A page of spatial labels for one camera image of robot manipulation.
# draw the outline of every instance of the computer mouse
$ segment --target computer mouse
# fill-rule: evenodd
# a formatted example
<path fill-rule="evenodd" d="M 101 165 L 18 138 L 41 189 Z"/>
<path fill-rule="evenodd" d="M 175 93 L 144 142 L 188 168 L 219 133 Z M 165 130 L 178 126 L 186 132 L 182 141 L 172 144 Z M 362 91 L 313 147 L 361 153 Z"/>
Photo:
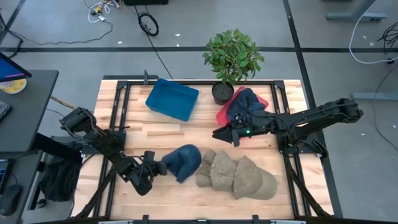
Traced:
<path fill-rule="evenodd" d="M 0 198 L 0 214 L 3 216 L 12 215 L 17 209 L 19 198 L 21 197 L 22 187 L 11 185 L 4 191 Z"/>

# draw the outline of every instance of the blue plastic bin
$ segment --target blue plastic bin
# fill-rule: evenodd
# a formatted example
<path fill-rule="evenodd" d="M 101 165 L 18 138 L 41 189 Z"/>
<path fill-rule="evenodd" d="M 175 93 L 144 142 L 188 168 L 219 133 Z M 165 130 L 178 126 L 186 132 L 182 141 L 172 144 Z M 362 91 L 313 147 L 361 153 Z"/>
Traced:
<path fill-rule="evenodd" d="M 197 102 L 199 91 L 160 78 L 145 104 L 153 111 L 188 121 Z"/>

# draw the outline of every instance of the white cable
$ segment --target white cable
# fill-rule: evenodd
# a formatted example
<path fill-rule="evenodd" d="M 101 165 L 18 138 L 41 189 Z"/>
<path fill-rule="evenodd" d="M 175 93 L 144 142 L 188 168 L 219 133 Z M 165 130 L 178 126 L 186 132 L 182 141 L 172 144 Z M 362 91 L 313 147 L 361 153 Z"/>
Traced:
<path fill-rule="evenodd" d="M 375 61 L 375 62 L 363 62 L 363 61 L 358 60 L 358 59 L 355 57 L 353 51 L 351 50 L 351 44 L 353 43 L 353 39 L 354 39 L 354 34 L 355 34 L 356 27 L 358 26 L 358 24 L 359 24 L 359 22 L 361 21 L 362 17 L 365 15 L 365 13 L 366 13 L 368 10 L 366 10 L 366 11 L 362 14 L 362 16 L 358 19 L 358 21 L 356 22 L 356 24 L 355 24 L 355 26 L 354 26 L 353 35 L 351 35 L 351 40 L 349 41 L 349 46 L 348 46 L 349 52 L 351 53 L 351 55 L 353 56 L 353 58 L 354 58 L 357 62 L 362 63 L 362 64 L 366 64 L 366 65 L 370 65 L 370 64 L 374 64 L 374 63 L 380 63 L 380 62 L 391 62 L 391 61 L 393 61 L 393 60 L 397 60 L 398 57 L 393 58 L 393 59 L 390 59 L 390 60 L 378 60 L 378 61 Z"/>
<path fill-rule="evenodd" d="M 97 20 L 95 20 L 95 21 L 92 21 L 90 18 L 91 18 L 91 11 L 93 10 L 93 8 L 94 8 L 95 6 L 97 6 L 97 5 L 102 4 L 103 1 L 104 1 L 104 0 L 101 0 L 99 3 L 97 3 L 97 4 L 93 5 L 93 6 L 91 6 L 91 7 L 88 9 L 88 22 L 90 22 L 90 23 L 95 23 L 95 22 L 101 21 L 101 19 L 97 19 Z M 114 6 L 114 4 L 111 3 L 111 2 L 105 3 L 104 9 L 105 9 L 105 12 L 106 12 L 107 14 L 109 14 L 109 13 L 111 12 L 111 8 L 109 8 L 109 6 Z"/>

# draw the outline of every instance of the dark blue cloth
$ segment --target dark blue cloth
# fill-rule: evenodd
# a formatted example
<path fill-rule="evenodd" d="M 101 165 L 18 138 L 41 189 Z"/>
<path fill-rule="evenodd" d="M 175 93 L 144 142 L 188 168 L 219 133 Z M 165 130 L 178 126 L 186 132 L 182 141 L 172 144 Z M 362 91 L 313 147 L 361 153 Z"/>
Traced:
<path fill-rule="evenodd" d="M 256 94 L 250 88 L 240 91 L 237 97 L 232 101 L 226 115 L 229 121 L 241 121 L 251 123 L 251 113 L 257 110 L 264 110 L 266 106 L 257 99 Z"/>
<path fill-rule="evenodd" d="M 196 146 L 188 144 L 164 156 L 162 162 L 166 163 L 167 169 L 181 184 L 199 168 L 201 154 Z"/>

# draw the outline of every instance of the red cloth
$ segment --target red cloth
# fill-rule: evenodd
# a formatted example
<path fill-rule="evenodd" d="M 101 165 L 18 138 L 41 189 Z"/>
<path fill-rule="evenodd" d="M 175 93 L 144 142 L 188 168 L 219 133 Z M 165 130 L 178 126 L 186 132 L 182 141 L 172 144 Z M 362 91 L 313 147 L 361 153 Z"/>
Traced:
<path fill-rule="evenodd" d="M 246 87 L 239 87 L 238 90 L 235 92 L 235 94 L 232 96 L 232 98 L 230 100 L 228 100 L 228 102 L 226 102 L 226 104 L 223 106 L 223 108 L 220 110 L 220 112 L 218 112 L 216 119 L 217 119 L 217 123 L 220 126 L 226 126 L 229 123 L 229 119 L 226 115 L 226 110 L 228 109 L 229 105 L 232 103 L 232 101 L 237 97 L 238 93 L 242 90 L 244 90 Z M 266 107 L 264 108 L 264 110 L 268 107 L 268 102 L 261 98 L 260 96 L 257 96 L 257 99 L 260 101 L 260 103 L 264 104 Z"/>

